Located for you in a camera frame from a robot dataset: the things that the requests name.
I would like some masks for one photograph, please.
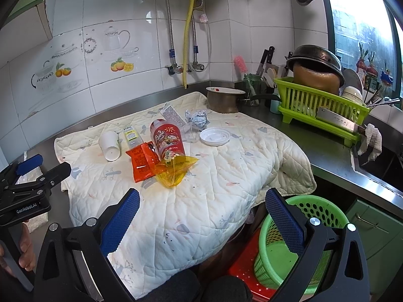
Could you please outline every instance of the quilted blanket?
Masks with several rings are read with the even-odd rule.
[[[180,113],[208,109],[199,92],[170,102]],[[54,142],[60,162],[71,164],[62,182],[69,191],[70,217],[75,226],[99,217],[133,187],[140,192],[140,209],[116,252],[108,259],[135,298],[146,295],[175,273],[216,254],[245,221],[265,192],[276,187],[282,195],[309,194],[316,188],[304,152],[280,131],[247,115],[208,110],[208,127],[225,128],[230,141],[219,147],[185,143],[187,155],[198,162],[176,187],[155,178],[135,183],[122,129],[134,125],[150,141],[150,124],[161,118],[159,105],[72,133]],[[105,131],[119,134],[121,156],[107,162],[98,145]]]

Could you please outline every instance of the white paper cup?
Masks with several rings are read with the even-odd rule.
[[[108,161],[115,161],[120,157],[119,135],[115,132],[105,132],[98,140],[104,157]]]

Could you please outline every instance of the stainless steel countertop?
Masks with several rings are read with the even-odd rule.
[[[143,96],[103,111],[53,135],[28,151],[28,157],[37,153],[41,154],[44,157],[42,168],[47,171],[58,165],[54,153],[54,140],[57,137],[148,109],[191,92],[198,91],[206,94],[206,87],[210,85],[233,87],[233,83],[229,82],[208,81],[192,84],[187,90],[183,87],[177,87]],[[242,112],[278,129],[297,143],[308,156],[314,175],[343,187],[362,199],[384,208],[399,218],[403,218],[403,197],[369,177],[355,172],[351,165],[350,149],[345,147],[343,141],[338,137],[297,120],[291,121],[290,124],[283,123],[282,115],[272,114],[263,104],[259,107],[243,106]],[[66,192],[61,191],[60,184],[53,188],[50,203],[52,209],[49,212],[48,225],[44,225],[32,233],[37,256],[47,228],[51,223],[57,222],[64,228],[72,226],[69,217],[69,197]]]

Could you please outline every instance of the red cup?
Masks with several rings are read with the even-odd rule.
[[[151,124],[150,132],[161,158],[164,158],[167,150],[178,155],[185,155],[178,126],[164,119],[157,119]]]

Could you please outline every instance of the yellow hose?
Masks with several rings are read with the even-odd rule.
[[[183,73],[182,73],[182,81],[183,86],[187,88],[187,60],[189,59],[189,26],[190,20],[193,13],[193,5],[195,0],[189,1],[189,10],[187,11],[186,23],[185,23],[185,33],[183,34]]]

